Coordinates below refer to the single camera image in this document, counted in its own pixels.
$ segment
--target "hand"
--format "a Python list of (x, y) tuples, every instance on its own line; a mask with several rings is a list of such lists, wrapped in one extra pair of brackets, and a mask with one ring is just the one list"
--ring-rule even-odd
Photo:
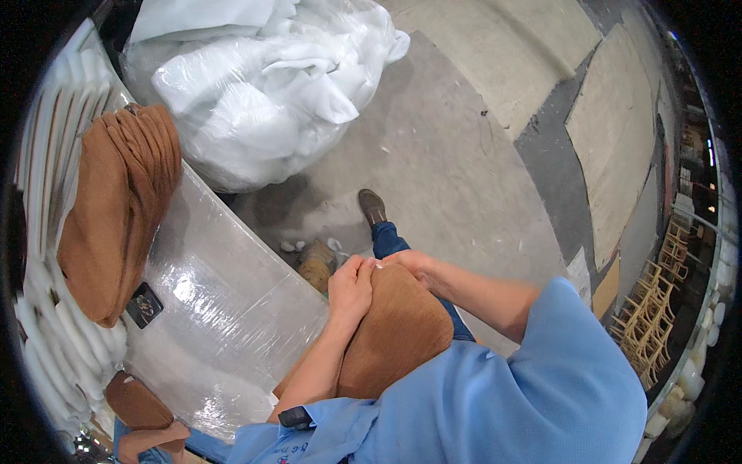
[(173, 440), (181, 440), (191, 436), (191, 429), (179, 420), (174, 420), (168, 425), (168, 432), (172, 434)]
[(419, 252), (416, 249), (406, 249), (389, 255), (383, 260), (382, 264), (399, 264), (410, 271), (420, 284), (429, 292), (433, 292), (432, 269), (436, 262), (434, 258)]
[(329, 278), (329, 322), (355, 332), (371, 308), (371, 274), (374, 258), (353, 255)]

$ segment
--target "black strap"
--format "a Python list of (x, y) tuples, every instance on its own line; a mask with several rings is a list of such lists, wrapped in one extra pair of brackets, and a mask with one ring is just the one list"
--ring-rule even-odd
[(283, 427), (293, 427), (295, 430), (304, 431), (310, 429), (309, 424), (312, 423), (312, 418), (306, 412), (304, 406), (295, 406), (279, 413), (278, 422)]

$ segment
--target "white plastic bag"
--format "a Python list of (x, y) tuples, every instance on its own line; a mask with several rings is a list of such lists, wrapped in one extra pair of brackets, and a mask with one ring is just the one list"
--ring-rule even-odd
[(322, 157), (410, 45), (370, 0), (253, 3), (145, 0), (122, 57), (131, 93), (168, 107), (185, 158), (221, 192), (283, 182)]

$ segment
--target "folded brown fabric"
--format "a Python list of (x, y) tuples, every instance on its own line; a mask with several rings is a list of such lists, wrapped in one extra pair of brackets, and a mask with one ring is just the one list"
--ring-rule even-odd
[[(105, 401), (116, 416), (131, 430), (162, 430), (174, 420), (173, 413), (139, 380), (120, 370), (105, 389)], [(173, 440), (158, 445), (178, 453), (186, 440)]]
[(157, 226), (180, 181), (181, 151), (162, 105), (136, 103), (82, 137), (75, 204), (57, 261), (82, 312), (113, 327), (139, 285)]
[[(438, 299), (398, 264), (374, 269), (372, 303), (345, 352), (337, 397), (377, 399), (451, 344), (453, 322)], [(280, 398), (310, 345), (273, 390)]]

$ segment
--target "shoe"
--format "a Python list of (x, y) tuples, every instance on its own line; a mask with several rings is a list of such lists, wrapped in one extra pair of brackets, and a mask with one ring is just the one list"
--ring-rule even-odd
[(372, 190), (360, 190), (358, 192), (358, 204), (361, 206), (361, 211), (366, 216), (366, 220), (369, 221), (369, 226), (374, 227), (374, 225), (380, 222), (387, 222), (387, 212), (384, 210), (384, 202)]

